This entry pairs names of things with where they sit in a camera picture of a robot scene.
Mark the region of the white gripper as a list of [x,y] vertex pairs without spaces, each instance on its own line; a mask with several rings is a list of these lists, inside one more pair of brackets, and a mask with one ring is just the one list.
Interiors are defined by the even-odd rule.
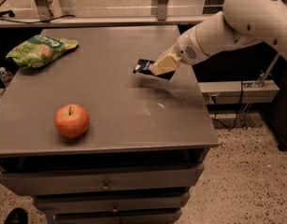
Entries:
[[195,27],[184,32],[177,39],[175,45],[164,51],[160,57],[163,58],[150,67],[151,72],[155,76],[176,71],[179,68],[180,60],[183,63],[195,65],[209,58],[197,42]]

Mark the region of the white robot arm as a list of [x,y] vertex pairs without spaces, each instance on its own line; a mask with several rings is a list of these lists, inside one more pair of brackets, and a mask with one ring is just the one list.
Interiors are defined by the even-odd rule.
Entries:
[[222,10],[187,30],[150,66],[160,76],[227,50],[264,42],[287,61],[287,6],[281,0],[224,0]]

